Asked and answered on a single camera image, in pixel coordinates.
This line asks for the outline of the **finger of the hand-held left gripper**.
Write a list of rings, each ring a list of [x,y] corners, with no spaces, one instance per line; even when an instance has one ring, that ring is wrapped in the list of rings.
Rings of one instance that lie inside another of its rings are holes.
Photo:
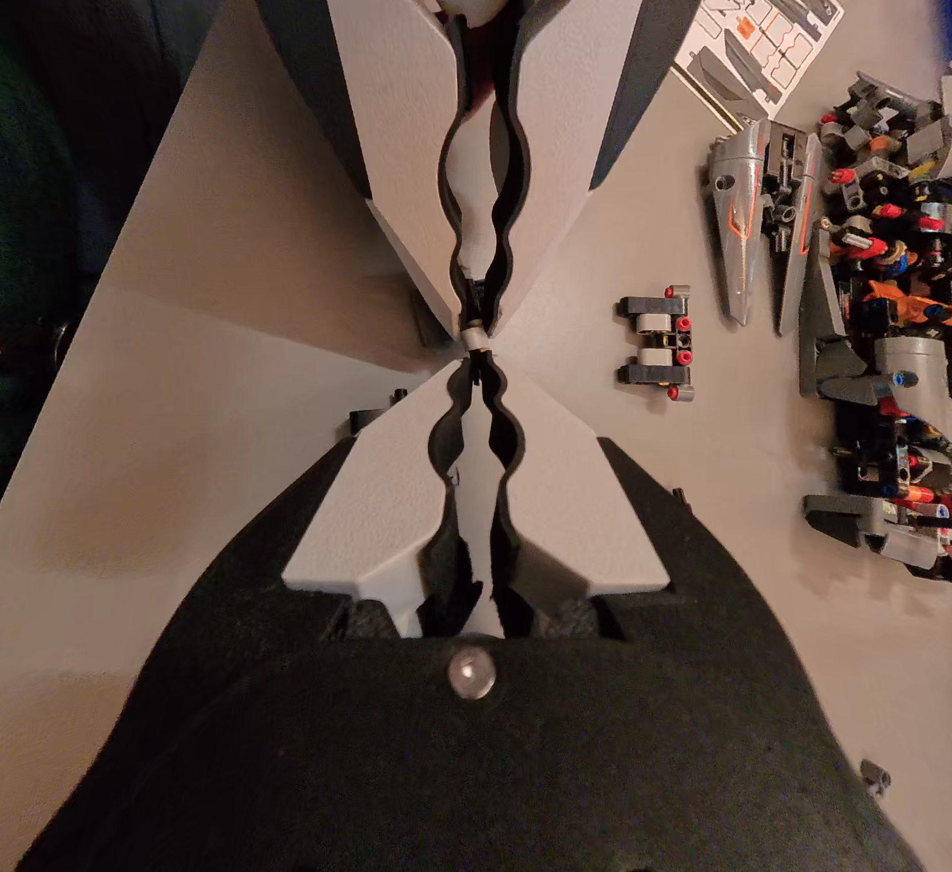
[[[469,106],[462,16],[418,0],[327,0],[370,196],[367,205],[450,337],[465,281],[461,213],[446,177]]]
[[[589,199],[644,0],[537,0],[503,69],[507,164],[484,327],[497,336]]]

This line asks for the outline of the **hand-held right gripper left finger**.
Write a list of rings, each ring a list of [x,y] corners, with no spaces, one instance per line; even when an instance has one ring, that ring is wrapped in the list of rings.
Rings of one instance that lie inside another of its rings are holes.
[[[470,406],[470,360],[455,360],[366,425],[284,568],[293,590],[375,601],[402,637],[446,610],[459,552],[453,475]]]

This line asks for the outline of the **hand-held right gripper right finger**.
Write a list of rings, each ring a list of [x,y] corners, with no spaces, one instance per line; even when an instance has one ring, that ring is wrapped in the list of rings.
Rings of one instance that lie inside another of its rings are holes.
[[[481,358],[490,448],[503,468],[490,530],[492,599],[508,638],[595,597],[670,577],[594,431],[500,357]]]

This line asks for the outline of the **black lego assembly red pins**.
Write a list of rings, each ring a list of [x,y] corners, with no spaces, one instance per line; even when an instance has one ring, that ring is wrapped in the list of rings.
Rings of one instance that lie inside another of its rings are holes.
[[[615,371],[620,385],[655,387],[674,403],[691,403],[693,323],[688,285],[670,285],[660,296],[625,296],[616,305],[636,336],[636,354]]]

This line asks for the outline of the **lego sticker sheet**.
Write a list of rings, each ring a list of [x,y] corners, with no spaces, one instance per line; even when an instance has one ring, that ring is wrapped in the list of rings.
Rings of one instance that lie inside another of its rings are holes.
[[[672,72],[740,131],[777,117],[842,17],[839,0],[701,0]]]

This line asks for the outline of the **grey lego panels orange stripes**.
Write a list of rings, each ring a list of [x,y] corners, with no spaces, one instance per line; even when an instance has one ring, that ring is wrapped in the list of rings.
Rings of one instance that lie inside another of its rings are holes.
[[[800,307],[817,222],[823,214],[825,156],[816,131],[768,118],[715,141],[708,182],[728,315],[745,326],[755,272],[769,248],[778,336],[790,335]]]

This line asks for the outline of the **large lego vehicle model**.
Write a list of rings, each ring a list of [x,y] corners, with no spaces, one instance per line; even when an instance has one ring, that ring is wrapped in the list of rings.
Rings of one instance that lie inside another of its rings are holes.
[[[820,122],[827,179],[800,315],[801,393],[832,407],[835,481],[803,518],[951,580],[950,72],[940,100],[859,71]]]

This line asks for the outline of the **person's dark trousers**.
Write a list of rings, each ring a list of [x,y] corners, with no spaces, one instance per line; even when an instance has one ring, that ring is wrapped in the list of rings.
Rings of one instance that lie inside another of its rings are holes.
[[[222,0],[2,0],[65,135],[80,273],[99,277]]]

